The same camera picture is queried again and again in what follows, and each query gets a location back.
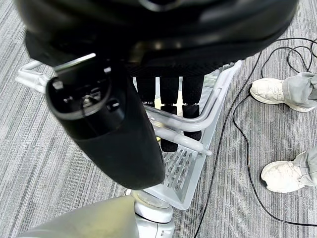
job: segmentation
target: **white wire basket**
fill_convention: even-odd
[[[212,157],[209,147],[228,88],[234,74],[240,69],[241,64],[241,61],[239,61],[220,68],[220,74],[218,74],[215,84],[209,82],[208,75],[205,76],[202,98],[199,105],[202,111],[201,115],[207,109],[205,111],[206,115],[200,121],[195,119],[192,122],[188,122],[193,125],[196,124],[191,131],[196,131],[197,128],[202,129],[203,134],[200,143],[204,149],[199,152],[198,150],[178,145],[178,149],[174,153],[163,152],[166,166],[165,180],[162,184],[145,189],[147,193],[168,202],[171,206],[180,210],[187,210],[190,207],[206,156],[211,155]],[[177,129],[179,132],[183,128],[175,126],[174,129]]]
[[[181,115],[145,106],[156,135],[178,144],[176,152],[163,152],[166,166],[164,182],[145,189],[145,192],[168,202],[177,209],[186,210],[190,207],[206,156],[212,155],[209,146],[228,88],[234,74],[241,68],[241,64],[242,62],[238,61],[235,64],[225,65],[205,76],[199,102],[200,116],[197,118],[186,119]],[[16,81],[40,93],[45,93],[49,77],[34,70],[41,65],[43,64],[38,61],[24,65],[19,69]],[[159,98],[159,86],[156,89],[156,98]],[[199,130],[202,131],[200,141],[183,135],[183,131]]]

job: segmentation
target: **black cable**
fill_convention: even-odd
[[[243,130],[238,126],[235,118],[234,118],[234,115],[236,114],[236,111],[237,109],[246,101],[246,99],[250,96],[250,94],[244,98],[237,106],[236,108],[234,109],[233,111],[233,114],[232,114],[232,120],[233,120],[233,123],[234,125],[236,126],[236,128],[241,132],[246,144],[247,144],[247,167],[248,167],[248,175],[249,175],[249,179],[250,179],[250,182],[251,182],[251,185],[252,185],[252,189],[254,191],[254,194],[256,195],[257,199],[258,199],[258,202],[259,204],[262,206],[262,208],[265,210],[266,213],[268,213],[272,218],[278,220],[279,222],[283,222],[283,223],[286,223],[286,224],[291,224],[291,225],[296,225],[296,226],[305,226],[305,227],[317,227],[317,224],[305,224],[305,223],[297,223],[297,222],[288,222],[288,221],[285,221],[285,220],[282,220],[280,218],[277,218],[276,216],[272,215],[267,209],[266,207],[263,205],[258,193],[257,193],[257,190],[255,188],[255,185],[253,183],[253,180],[252,180],[252,176],[251,176],[251,169],[250,169],[250,144],[249,144],[249,141],[245,135],[245,133],[243,132]]]
[[[213,184],[213,180],[214,180],[214,176],[215,176],[215,171],[217,169],[217,164],[218,164],[218,159],[219,159],[219,154],[220,154],[220,148],[221,148],[221,145],[222,145],[222,142],[223,142],[223,135],[224,135],[224,130],[225,130],[225,127],[227,125],[227,122],[228,122],[228,119],[229,119],[229,115],[233,109],[233,106],[235,104],[235,102],[238,100],[238,97],[240,96],[240,94],[243,92],[243,89],[247,86],[248,82],[250,81],[251,79],[251,76],[253,75],[258,63],[259,63],[259,60],[261,58],[261,55],[262,55],[262,51],[260,52],[259,56],[258,56],[258,59],[257,59],[257,62],[256,64],[254,65],[252,71],[251,71],[251,74],[250,76],[248,77],[248,79],[245,81],[245,83],[243,84],[242,88],[240,89],[239,93],[237,94],[237,96],[235,97],[235,99],[233,100],[232,104],[231,104],[231,107],[228,111],[228,114],[224,120],[224,124],[222,126],[222,131],[221,131],[221,135],[220,135],[220,139],[219,139],[219,144],[218,144],[218,149],[217,149],[217,154],[216,154],[216,158],[215,158],[215,161],[214,161],[214,168],[213,168],[213,172],[212,172],[212,176],[211,176],[211,183],[210,183],[210,186],[209,186],[209,192],[208,192],[208,197],[207,197],[207,201],[206,201],[206,204],[205,204],[205,208],[204,208],[204,211],[203,211],[203,214],[202,214],[202,218],[199,222],[199,225],[198,225],[198,228],[197,228],[197,231],[195,233],[195,236],[194,238],[197,237],[198,233],[199,233],[199,229],[203,223],[203,219],[204,219],[204,216],[205,216],[205,213],[207,211],[207,207],[208,207],[208,202],[209,202],[209,199],[210,199],[210,195],[211,195],[211,187],[212,187],[212,184]]]
[[[315,40],[311,40],[311,39],[308,39],[308,38],[302,38],[302,37],[292,37],[292,38],[284,38],[284,39],[279,39],[279,40],[276,40],[275,42],[280,42],[280,41],[287,41],[287,40],[304,40],[304,41],[309,41],[311,43],[310,45],[310,48],[308,47],[305,47],[305,46],[299,46],[299,47],[295,47],[295,48],[291,48],[291,47],[279,47],[278,49],[275,49],[269,56],[268,60],[263,64],[262,68],[261,68],[261,76],[263,77],[263,68],[266,66],[266,64],[268,63],[269,59],[272,57],[273,53],[276,52],[277,50],[280,50],[280,49],[289,49],[290,52],[288,53],[288,56],[287,56],[287,63],[288,65],[296,72],[298,72],[290,63],[289,61],[289,55],[291,52],[296,52],[301,60],[302,60],[302,63],[304,65],[304,68],[307,72],[310,72],[310,69],[311,69],[311,66],[312,66],[312,63],[313,63],[313,57],[317,58],[317,54],[314,53],[313,51],[313,47],[315,44],[317,44],[317,39]],[[297,48],[305,48],[305,49],[309,49],[310,52],[311,52],[311,60],[310,60],[310,63],[309,65],[307,66],[306,63],[305,63],[305,60],[303,58],[303,56],[296,50]],[[212,176],[211,176],[211,184],[209,186],[209,191],[208,191],[208,196],[207,196],[207,200],[206,200],[206,203],[205,203],[205,208],[204,208],[204,211],[202,213],[202,217],[200,219],[200,222],[199,222],[199,225],[198,225],[198,228],[197,228],[197,231],[195,233],[195,236],[194,238],[197,237],[197,235],[199,234],[199,230],[200,230],[200,227],[203,223],[203,220],[204,220],[204,216],[205,216],[205,213],[207,211],[207,207],[208,207],[208,203],[209,203],[209,200],[210,200],[210,196],[211,196],[211,188],[212,188],[212,185],[213,185],[213,180],[214,180],[214,177],[215,177],[215,171],[217,169],[217,165],[218,165],[218,159],[219,159],[219,154],[220,154],[220,148],[221,148],[221,145],[222,145],[222,141],[223,141],[223,135],[224,135],[224,131],[225,131],[225,127],[227,125],[227,121],[229,119],[229,115],[230,113],[232,112],[232,109],[233,109],[233,106],[234,104],[236,103],[236,101],[238,100],[238,97],[241,95],[241,93],[243,92],[243,90],[245,89],[245,87],[247,86],[248,82],[250,81],[256,67],[258,66],[258,63],[259,63],[259,60],[261,58],[261,55],[262,55],[263,51],[260,52],[259,56],[258,56],[258,59],[248,77],[248,79],[245,81],[245,83],[242,85],[242,88],[240,89],[240,91],[238,92],[237,96],[235,97],[235,99],[233,100],[231,106],[230,106],[230,109],[226,115],[226,118],[225,118],[225,121],[224,121],[224,124],[223,124],[223,127],[222,127],[222,130],[221,130],[221,135],[220,135],[220,140],[219,140],[219,144],[218,144],[218,148],[217,148],[217,154],[216,154],[216,157],[215,157],[215,162],[214,162],[214,168],[213,168],[213,172],[212,172]],[[239,104],[236,106],[234,112],[233,112],[233,116],[237,110],[237,108],[249,97],[249,95],[243,99],[241,102],[239,102]],[[248,172],[249,172],[249,179],[250,179],[250,182],[251,182],[251,185],[252,185],[252,188],[253,188],[253,191],[260,203],[260,205],[263,207],[263,209],[274,219],[280,221],[280,222],[284,222],[284,223],[288,223],[288,224],[292,224],[292,225],[298,225],[298,226],[317,226],[317,225],[314,225],[314,224],[301,224],[301,223],[293,223],[293,222],[288,222],[288,221],[284,221],[282,219],[279,219],[275,216],[273,216],[266,208],[265,206],[263,205],[263,203],[261,202],[257,192],[256,192],[256,189],[255,189],[255,186],[254,186],[254,183],[253,183],[253,180],[252,180],[252,177],[251,177],[251,171],[250,171],[250,146],[249,146],[249,142],[245,136],[245,134],[243,133],[243,131],[237,126],[237,124],[235,123],[234,121],[234,124],[235,126],[239,129],[239,131],[242,133],[242,135],[244,136],[245,140],[247,141],[247,166],[248,166]]]

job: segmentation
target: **black cylindrical object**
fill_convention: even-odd
[[[81,89],[81,93],[97,95],[84,100],[76,90],[57,90],[54,82],[56,79],[48,82],[46,89],[50,110],[104,173],[131,189],[164,180],[159,144],[131,77],[111,67],[109,79],[91,87],[93,93],[88,87]]]

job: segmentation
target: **shoe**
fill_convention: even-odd
[[[283,80],[275,78],[263,78],[252,83],[250,93],[257,101],[265,104],[285,103],[291,109],[307,113],[313,108],[302,108],[285,101],[283,94]]]
[[[261,178],[266,182],[267,189],[272,192],[294,192],[305,187],[299,179],[302,177],[301,169],[294,166],[291,161],[276,161],[264,167]]]

